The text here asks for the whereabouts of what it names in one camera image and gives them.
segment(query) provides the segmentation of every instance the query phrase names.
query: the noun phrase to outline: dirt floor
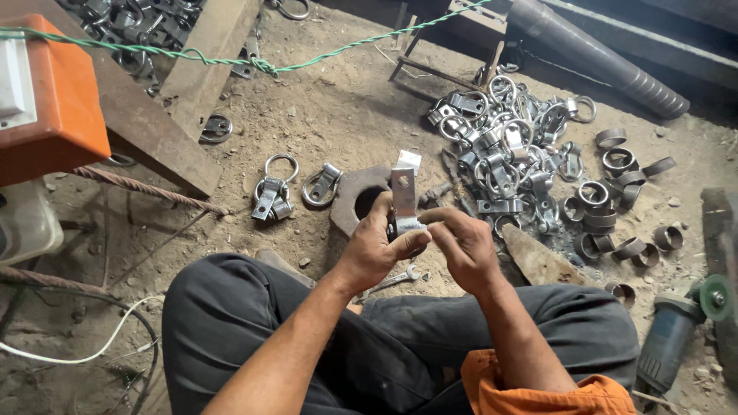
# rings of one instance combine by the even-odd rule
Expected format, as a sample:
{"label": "dirt floor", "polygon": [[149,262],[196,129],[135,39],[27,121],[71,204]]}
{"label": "dirt floor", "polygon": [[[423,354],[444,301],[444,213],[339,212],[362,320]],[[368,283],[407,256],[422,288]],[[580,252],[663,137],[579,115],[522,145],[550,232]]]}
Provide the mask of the dirt floor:
{"label": "dirt floor", "polygon": [[[325,6],[315,7],[305,21],[294,22],[275,11],[267,11],[263,23],[260,51],[262,58],[277,67],[307,61],[357,39],[387,32],[387,28]],[[392,40],[384,39],[377,47],[390,58],[397,56]],[[447,73],[470,79],[482,64],[472,58],[421,41],[413,58],[425,61]],[[512,74],[516,82],[542,99],[589,95],[597,101],[598,113],[593,123],[569,123],[563,143],[572,140],[583,147],[587,175],[598,179],[599,156],[594,135],[606,128],[623,127],[630,138],[625,145],[641,165],[667,156],[679,166],[654,177],[643,187],[635,207],[618,220],[616,244],[632,236],[646,241],[656,227],[681,222],[685,229],[684,248],[664,255],[661,264],[647,271],[629,262],[618,263],[609,255],[587,265],[584,272],[600,284],[621,281],[634,286],[638,300],[631,315],[641,341],[652,322],[653,299],[667,289],[689,285],[706,275],[703,252],[700,192],[704,187],[730,185],[736,181],[736,162],[728,153],[736,133],[731,128],[685,114],[670,122],[671,131],[659,138],[657,124],[647,116],[629,109],[628,102],[613,97],[607,88],[539,61],[531,61],[524,73]],[[169,283],[184,265],[218,252],[253,254],[261,248],[281,253],[295,268],[302,258],[310,263],[302,269],[307,276],[320,279],[337,260],[346,238],[331,226],[329,209],[309,210],[300,201],[302,181],[331,162],[344,171],[375,165],[394,165],[400,150],[422,155],[416,181],[419,193],[447,180],[439,157],[442,148],[451,148],[425,119],[428,108],[455,85],[439,78],[417,79],[402,73],[394,83],[387,82],[393,64],[374,44],[350,49],[316,65],[283,73],[279,79],[259,74],[253,80],[231,79],[224,89],[218,112],[234,123],[234,134],[220,145],[206,145],[211,157],[224,167],[224,174],[211,202],[228,207],[234,214],[222,219],[214,215],[185,231],[164,246],[124,281],[123,270],[146,256],[147,252],[171,233],[192,220],[198,211],[185,206],[169,208],[150,196],[109,189],[110,229],[108,258],[112,292],[132,303],[147,296],[163,298]],[[410,69],[412,73],[420,72]],[[527,74],[545,73],[542,79],[557,79],[559,89]],[[263,224],[249,217],[253,209],[255,184],[263,176],[263,164],[276,153],[289,153],[300,162],[300,172],[290,184],[295,212],[277,223]],[[289,165],[279,160],[270,173],[286,177]],[[156,174],[142,166],[109,168],[153,185],[175,190]],[[46,177],[50,199],[60,219],[96,222],[93,233],[67,231],[61,252],[41,260],[39,272],[61,275],[88,284],[100,284],[103,278],[104,209],[101,185],[71,175]],[[554,179],[551,191],[557,199],[572,196],[574,184]],[[446,195],[451,203],[452,197]],[[572,230],[544,242],[565,255],[570,253]],[[459,296],[463,290],[455,284],[445,267],[444,257],[436,247],[420,255],[417,269],[429,272],[428,281],[417,280],[384,289],[373,295],[422,294]],[[398,264],[401,272],[407,262]],[[503,263],[506,272],[514,266]],[[0,312],[13,291],[0,286]],[[161,304],[149,301],[143,314],[160,332]],[[118,324],[119,310],[100,301],[52,293],[24,293],[20,312],[10,327],[6,341],[19,349],[50,357],[81,358],[95,353]],[[135,352],[150,338],[140,323],[131,319],[104,357],[78,366],[50,366],[16,357],[0,357],[0,414],[126,414],[137,393],[116,402],[124,393],[122,375],[148,368],[151,351],[133,354],[114,362],[107,360]],[[736,400],[723,387],[714,349],[711,325],[701,326],[690,344],[673,395],[678,414],[736,413]],[[168,412],[165,396],[156,395],[161,408],[150,404],[149,413]]]}

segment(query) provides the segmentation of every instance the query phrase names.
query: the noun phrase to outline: orange cloth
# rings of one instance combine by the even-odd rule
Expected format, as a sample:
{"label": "orange cloth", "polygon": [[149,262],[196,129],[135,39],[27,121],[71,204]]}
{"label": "orange cloth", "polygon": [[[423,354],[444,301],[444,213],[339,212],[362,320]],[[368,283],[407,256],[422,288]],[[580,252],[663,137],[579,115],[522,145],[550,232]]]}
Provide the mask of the orange cloth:
{"label": "orange cloth", "polygon": [[635,407],[616,381],[599,374],[577,383],[565,394],[511,389],[502,384],[494,350],[471,351],[461,366],[461,379],[476,415],[626,415]]}

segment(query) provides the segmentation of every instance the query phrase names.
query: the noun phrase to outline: wrench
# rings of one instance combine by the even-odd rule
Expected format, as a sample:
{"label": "wrench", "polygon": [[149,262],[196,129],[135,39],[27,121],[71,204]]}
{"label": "wrench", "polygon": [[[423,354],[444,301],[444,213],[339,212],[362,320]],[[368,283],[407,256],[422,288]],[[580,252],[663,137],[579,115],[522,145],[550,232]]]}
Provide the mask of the wrench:
{"label": "wrench", "polygon": [[414,281],[414,280],[420,278],[421,273],[414,272],[413,271],[414,269],[415,269],[415,265],[410,265],[405,270],[405,272],[403,272],[402,274],[395,275],[392,278],[387,278],[385,280],[382,280],[382,282],[380,282],[379,284],[377,284],[374,287],[371,287],[370,289],[364,291],[361,294],[361,296],[359,297],[359,300],[366,300],[369,297],[369,294],[371,294],[372,292],[379,291],[379,290],[381,290],[383,288],[387,288],[390,285],[395,285],[398,282],[408,281],[408,280]]}

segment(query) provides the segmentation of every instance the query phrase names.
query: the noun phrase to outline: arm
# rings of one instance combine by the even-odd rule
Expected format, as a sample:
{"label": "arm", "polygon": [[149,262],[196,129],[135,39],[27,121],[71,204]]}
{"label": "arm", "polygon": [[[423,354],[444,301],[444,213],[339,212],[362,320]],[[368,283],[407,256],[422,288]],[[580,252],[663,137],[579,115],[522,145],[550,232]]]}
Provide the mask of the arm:
{"label": "arm", "polygon": [[569,392],[577,389],[528,315],[497,263],[489,225],[451,208],[420,218],[446,256],[451,276],[477,298],[494,339],[505,387]]}
{"label": "arm", "polygon": [[395,263],[428,244],[427,231],[387,242],[392,194],[382,193],[341,259],[287,321],[244,363],[203,414],[298,414],[325,344],[353,296],[377,285]]}

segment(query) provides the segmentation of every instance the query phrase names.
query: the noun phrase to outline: orange machine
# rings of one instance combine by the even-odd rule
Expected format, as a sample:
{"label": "orange machine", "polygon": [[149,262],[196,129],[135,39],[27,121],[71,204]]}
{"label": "orange machine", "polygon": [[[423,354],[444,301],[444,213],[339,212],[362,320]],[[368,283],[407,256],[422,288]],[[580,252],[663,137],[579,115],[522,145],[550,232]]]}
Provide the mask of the orange machine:
{"label": "orange machine", "polygon": [[[62,34],[36,14],[0,26]],[[0,188],[108,157],[90,56],[73,44],[0,39]]]}

